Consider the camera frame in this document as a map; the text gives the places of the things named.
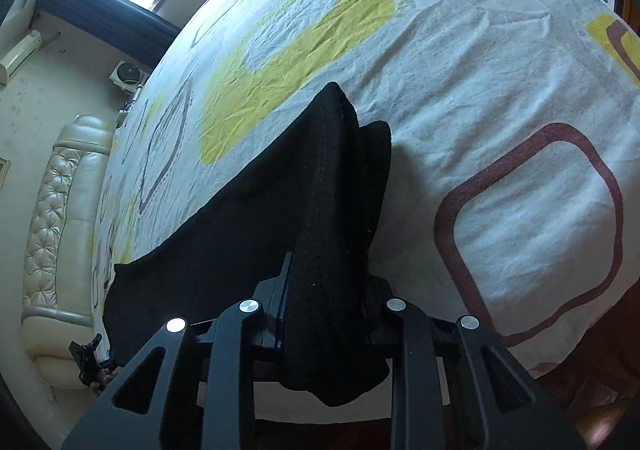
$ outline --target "patterned bed sheet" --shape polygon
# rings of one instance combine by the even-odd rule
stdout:
[[[640,274],[639,66],[598,0],[207,1],[114,138],[102,357],[113,264],[167,239],[337,81],[361,124],[392,130],[371,272],[547,372]]]

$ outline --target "mattress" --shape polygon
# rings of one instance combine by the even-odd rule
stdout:
[[[539,376],[638,279],[640,44],[599,0],[209,0],[114,137],[102,358],[113,264],[167,239],[329,81],[392,131],[369,257],[396,295],[475,315]],[[306,420],[265,394],[263,417]]]

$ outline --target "round metal joint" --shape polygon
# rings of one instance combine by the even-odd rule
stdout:
[[[245,300],[240,304],[240,310],[243,313],[253,313],[258,307],[260,307],[260,304],[255,300]]]
[[[386,302],[386,307],[389,311],[404,311],[406,308],[406,304],[404,300],[400,300],[399,298],[392,298],[388,302]]]
[[[462,320],[460,320],[460,325],[462,325],[465,329],[473,331],[474,329],[478,329],[478,327],[480,326],[480,322],[475,316],[463,316]]]
[[[171,320],[166,323],[166,330],[170,333],[179,333],[185,327],[187,327],[187,322],[184,318],[171,318]]]

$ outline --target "brown outline shape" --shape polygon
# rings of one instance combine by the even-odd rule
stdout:
[[[546,320],[524,332],[504,336],[495,329],[489,309],[484,303],[484,299],[462,255],[460,255],[454,237],[454,226],[460,210],[466,203],[526,163],[543,148],[556,141],[565,141],[577,146],[609,189],[616,217],[611,267],[606,278],[598,286],[565,302]],[[440,256],[469,313],[476,316],[484,325],[493,330],[505,346],[513,347],[551,327],[564,313],[589,303],[609,288],[622,264],[622,226],[623,202],[620,186],[609,167],[598,155],[593,144],[591,144],[587,136],[567,123],[550,123],[543,126],[543,128],[487,166],[487,168],[450,191],[442,200],[436,213],[433,222],[433,236]]]
[[[607,27],[607,38],[609,42],[611,42],[611,46],[614,51],[618,53],[620,59],[625,62],[625,65],[629,67],[629,70],[634,74],[636,79],[640,81],[640,69],[634,63],[634,61],[629,56],[629,53],[626,52],[625,46],[622,45],[622,37],[628,32],[627,28],[624,24],[616,20],[609,27]]]
[[[163,128],[166,128],[167,125],[164,122],[165,117],[167,115],[170,115],[174,111],[174,109],[175,110],[178,109],[178,106],[180,105],[180,101],[182,99],[184,99],[184,103],[182,107],[182,118],[180,120],[180,130],[178,131],[178,137],[175,140],[174,149],[172,150],[171,155],[169,156],[169,159],[162,167],[162,170],[160,170],[158,177],[156,178],[153,185],[151,186],[151,189],[149,190],[149,193],[147,194],[145,199],[144,188],[145,188],[145,180],[146,180],[146,167],[148,165],[149,153],[151,152],[151,147],[154,144],[154,136],[156,135],[156,132],[158,132],[161,125]],[[189,112],[190,106],[191,106],[191,78],[187,78],[187,80],[180,87],[180,90],[178,90],[178,93],[175,95],[172,102],[167,106],[166,110],[162,114],[162,117],[158,120],[158,124],[154,128],[154,131],[151,134],[151,137],[149,138],[149,145],[146,148],[145,167],[142,172],[142,181],[140,181],[140,204],[138,206],[138,213],[140,214],[144,213],[146,205],[149,204],[149,201],[156,193],[156,190],[158,189],[160,182],[162,181],[166,173],[169,171],[169,168],[171,168],[171,165],[174,163],[175,156],[178,153],[178,148],[182,143],[182,136],[184,135],[184,126],[187,122],[187,113]]]

